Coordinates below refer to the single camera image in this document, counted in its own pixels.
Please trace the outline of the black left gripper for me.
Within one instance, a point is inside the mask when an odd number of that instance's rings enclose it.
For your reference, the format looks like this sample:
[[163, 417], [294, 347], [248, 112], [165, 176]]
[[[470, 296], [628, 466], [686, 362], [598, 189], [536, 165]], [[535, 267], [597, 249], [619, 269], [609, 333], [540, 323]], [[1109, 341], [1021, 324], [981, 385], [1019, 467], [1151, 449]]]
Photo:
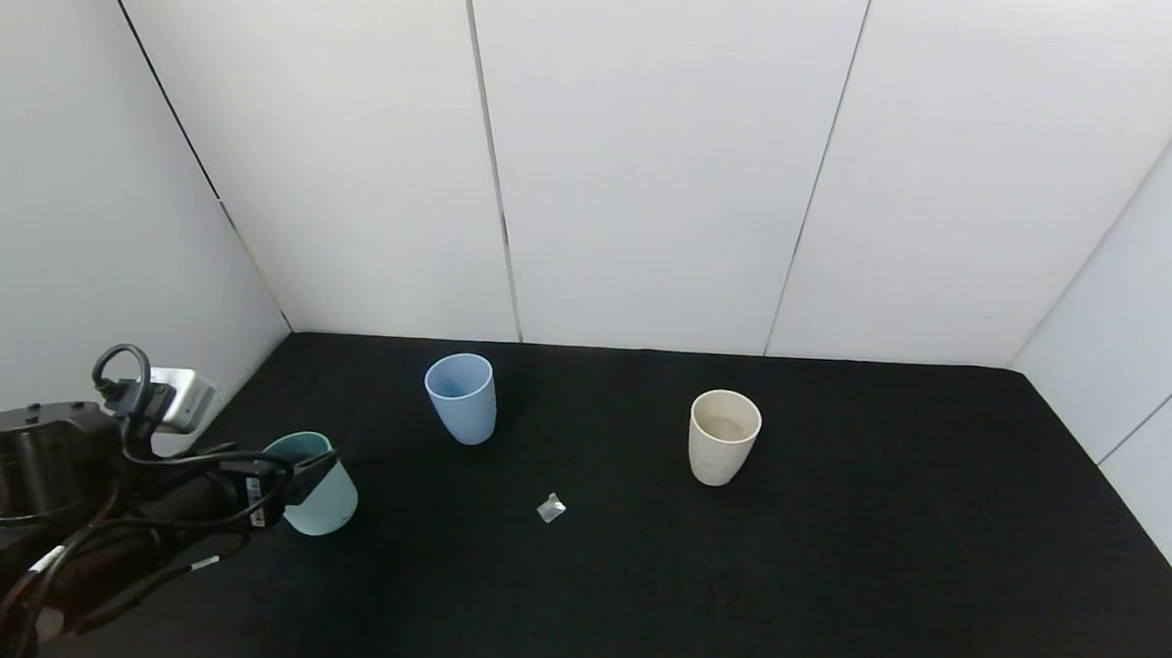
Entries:
[[155, 498], [157, 525], [270, 525], [275, 506], [302, 506], [339, 464], [338, 452], [287, 461], [219, 457], [176, 470], [176, 486]]

